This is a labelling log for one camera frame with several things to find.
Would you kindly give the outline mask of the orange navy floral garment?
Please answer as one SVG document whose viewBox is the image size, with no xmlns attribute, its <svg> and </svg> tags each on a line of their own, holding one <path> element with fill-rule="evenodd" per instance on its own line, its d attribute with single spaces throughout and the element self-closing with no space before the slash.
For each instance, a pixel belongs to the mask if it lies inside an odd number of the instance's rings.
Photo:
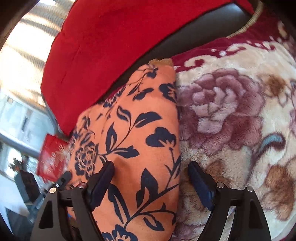
<svg viewBox="0 0 296 241">
<path fill-rule="evenodd" d="M 70 187 L 111 161 L 115 174 L 93 211 L 105 240 L 169 240 L 175 227 L 181 154 L 171 60 L 138 68 L 127 84 L 78 118 L 69 147 Z"/>
</svg>

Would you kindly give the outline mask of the floral plush bed blanket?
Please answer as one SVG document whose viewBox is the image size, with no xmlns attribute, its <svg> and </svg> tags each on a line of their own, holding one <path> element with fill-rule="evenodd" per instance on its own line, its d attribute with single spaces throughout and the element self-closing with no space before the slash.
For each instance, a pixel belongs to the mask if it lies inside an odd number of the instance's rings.
<svg viewBox="0 0 296 241">
<path fill-rule="evenodd" d="M 189 181 L 254 188 L 272 240 L 295 240 L 295 38 L 273 5 L 253 1 L 245 26 L 173 58 L 181 179 L 173 240 L 197 240 L 210 215 Z"/>
</svg>

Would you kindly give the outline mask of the red blanket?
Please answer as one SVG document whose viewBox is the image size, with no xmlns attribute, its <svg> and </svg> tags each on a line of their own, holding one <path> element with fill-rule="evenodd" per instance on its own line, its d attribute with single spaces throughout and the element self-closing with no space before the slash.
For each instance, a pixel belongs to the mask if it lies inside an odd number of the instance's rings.
<svg viewBox="0 0 296 241">
<path fill-rule="evenodd" d="M 69 135 L 133 63 L 226 1 L 75 1 L 46 61 L 41 93 Z"/>
</svg>

